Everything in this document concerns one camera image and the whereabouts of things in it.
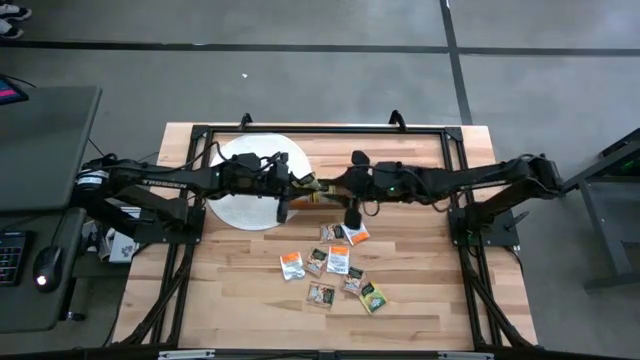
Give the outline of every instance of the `screen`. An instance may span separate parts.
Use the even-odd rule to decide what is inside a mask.
[[[0,105],[27,99],[28,97],[17,86],[0,77]]]

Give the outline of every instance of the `desk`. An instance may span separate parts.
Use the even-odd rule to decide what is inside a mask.
[[[57,234],[55,229],[60,223]],[[23,331],[44,331],[52,329],[60,314],[69,305],[67,288],[73,263],[80,241],[80,230],[84,223],[86,213],[83,209],[72,208],[64,215],[57,213],[37,218],[22,225],[10,228],[11,230],[30,230],[36,233],[30,246],[20,285],[15,287],[0,287],[0,333],[13,333]],[[0,228],[14,223],[18,218],[0,218]],[[51,244],[60,246],[63,251],[63,270],[60,286],[53,292],[43,294],[36,290],[31,278],[33,262],[40,250]]]
[[[159,164],[184,163],[191,123],[167,125]],[[470,167],[495,162],[487,127],[463,127]],[[219,134],[226,143],[238,134]],[[399,160],[443,167],[441,144],[424,135],[287,134],[308,155],[319,177],[334,177],[360,149],[372,163]],[[177,196],[173,190],[159,194]],[[495,189],[476,192],[485,199]],[[307,252],[319,244],[321,223],[340,222],[343,210],[303,210],[286,225],[241,231],[208,210],[202,242],[196,247],[180,347],[351,350],[472,349],[471,331],[457,250],[446,215],[431,207],[383,204],[378,216],[364,217],[371,239],[353,247],[351,263],[367,271],[390,303],[373,316],[339,291],[330,311],[305,304],[309,282],[285,282],[278,256]],[[132,264],[114,341],[130,334],[157,299],[166,245],[151,245]],[[504,249],[487,249],[494,295],[504,313],[529,341],[535,332],[517,262]],[[341,277],[323,274],[338,285]],[[483,334],[489,339],[484,308]],[[167,318],[171,318],[169,306]]]

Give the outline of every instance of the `round white board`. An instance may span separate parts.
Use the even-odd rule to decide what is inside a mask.
[[[235,154],[255,153],[258,157],[271,156],[276,152],[289,153],[289,171],[302,178],[311,172],[311,164],[304,151],[291,139],[277,134],[243,135],[233,139],[221,149],[227,159]],[[216,154],[211,166],[223,160]],[[225,223],[242,230],[266,230],[278,226],[276,214],[278,200],[250,195],[227,195],[220,200],[208,200],[211,210]],[[289,210],[287,220],[297,211]]]

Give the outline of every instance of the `concrete floor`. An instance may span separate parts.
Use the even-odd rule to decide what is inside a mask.
[[[446,45],[436,0],[42,0],[28,39],[247,44]],[[458,44],[637,48],[633,0],[449,0]],[[499,159],[544,152],[569,177],[638,127],[637,57],[462,56],[473,123]],[[460,124],[448,55],[0,49],[0,72],[39,86],[97,85],[92,137],[131,158],[157,150],[166,122]],[[529,201],[518,225],[542,346],[640,357],[640,288],[586,294],[608,275],[581,196]],[[90,318],[52,333],[0,336],[0,352],[99,346],[122,283],[88,284]]]

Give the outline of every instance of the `black desk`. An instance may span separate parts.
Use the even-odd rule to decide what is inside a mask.
[[[36,290],[31,279],[33,262],[38,252],[52,243],[56,226],[62,216],[64,218],[53,239],[53,244],[63,249],[62,281],[55,291],[42,294]],[[68,301],[70,301],[67,288],[73,273],[73,263],[85,217],[86,213],[83,209],[73,208],[66,213],[61,211],[46,215],[11,228],[11,230],[34,231],[36,237],[25,259],[20,285],[0,288],[0,333],[44,331],[56,325],[61,312],[68,307]],[[22,218],[24,216],[0,217],[0,228]]]

